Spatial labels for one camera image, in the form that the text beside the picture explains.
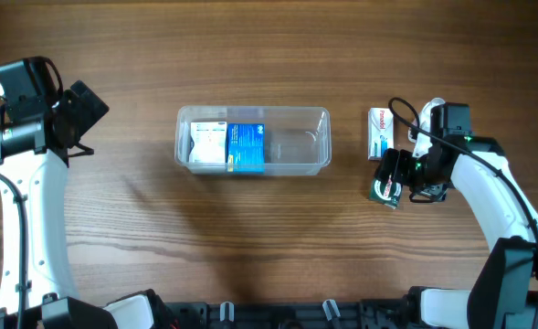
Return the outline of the white Hansaplast plaster box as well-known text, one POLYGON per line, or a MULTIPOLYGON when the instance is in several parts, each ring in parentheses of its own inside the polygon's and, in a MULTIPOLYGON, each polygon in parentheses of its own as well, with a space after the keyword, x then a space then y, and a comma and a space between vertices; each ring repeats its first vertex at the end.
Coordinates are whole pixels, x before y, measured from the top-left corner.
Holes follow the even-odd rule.
POLYGON ((192 122, 190 138, 190 163, 223 164, 226 161, 226 122, 192 122))

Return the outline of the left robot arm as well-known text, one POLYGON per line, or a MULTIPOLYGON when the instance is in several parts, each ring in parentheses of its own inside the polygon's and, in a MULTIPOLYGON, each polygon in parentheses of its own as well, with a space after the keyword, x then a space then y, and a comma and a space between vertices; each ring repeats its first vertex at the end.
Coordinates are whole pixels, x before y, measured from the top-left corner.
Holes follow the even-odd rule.
POLYGON ((69 149, 109 110, 82 81, 65 88, 46 57, 0 66, 3 272, 0 328, 176 328, 153 290, 96 306, 80 300, 64 218, 69 149))

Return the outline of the white Panadol box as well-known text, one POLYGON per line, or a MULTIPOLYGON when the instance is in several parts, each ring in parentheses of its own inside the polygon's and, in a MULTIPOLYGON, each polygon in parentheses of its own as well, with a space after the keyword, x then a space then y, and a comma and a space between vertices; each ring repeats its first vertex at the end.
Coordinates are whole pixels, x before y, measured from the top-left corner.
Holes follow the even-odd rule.
POLYGON ((368 159, 380 160, 394 144, 394 115, 387 108, 368 112, 368 159))

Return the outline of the green Zam-Buk box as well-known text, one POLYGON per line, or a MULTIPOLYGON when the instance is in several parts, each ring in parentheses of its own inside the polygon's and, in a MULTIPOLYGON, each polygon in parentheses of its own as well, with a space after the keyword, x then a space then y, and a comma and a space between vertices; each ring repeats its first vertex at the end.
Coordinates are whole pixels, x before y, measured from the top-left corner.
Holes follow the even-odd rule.
POLYGON ((402 196, 402 185, 387 178, 375 178, 371 184, 368 199, 381 205, 397 209, 402 196))

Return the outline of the blue VapoDrops box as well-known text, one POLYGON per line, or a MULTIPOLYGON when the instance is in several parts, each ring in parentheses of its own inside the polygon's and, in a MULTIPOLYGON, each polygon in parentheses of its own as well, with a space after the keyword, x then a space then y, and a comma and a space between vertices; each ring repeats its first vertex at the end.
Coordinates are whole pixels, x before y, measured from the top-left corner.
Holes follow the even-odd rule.
POLYGON ((227 171, 262 174, 265 171, 265 125, 230 123, 227 126, 227 171))

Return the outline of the clear plastic container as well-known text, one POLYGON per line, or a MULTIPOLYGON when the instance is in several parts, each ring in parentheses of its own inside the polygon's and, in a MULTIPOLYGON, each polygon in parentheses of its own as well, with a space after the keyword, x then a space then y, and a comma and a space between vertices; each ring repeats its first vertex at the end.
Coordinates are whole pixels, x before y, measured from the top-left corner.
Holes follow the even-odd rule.
POLYGON ((332 160, 330 114, 323 107, 186 105, 177 115, 175 161, 195 175, 316 175, 332 160), (239 174, 223 164, 190 163, 192 122, 263 123, 265 171, 239 174))

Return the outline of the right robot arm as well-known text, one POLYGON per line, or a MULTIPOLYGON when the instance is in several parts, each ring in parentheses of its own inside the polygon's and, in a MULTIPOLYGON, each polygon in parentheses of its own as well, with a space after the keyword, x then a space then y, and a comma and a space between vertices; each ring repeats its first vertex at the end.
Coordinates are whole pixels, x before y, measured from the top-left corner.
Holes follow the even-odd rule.
POLYGON ((370 197, 397 207, 445 200, 450 188, 468 202, 490 255, 466 290, 413 287, 374 309, 397 327, 538 328, 538 213, 515 182, 495 139, 473 134, 469 106, 435 98, 408 124, 413 151, 397 150, 393 107, 369 112, 371 157, 380 164, 370 197))

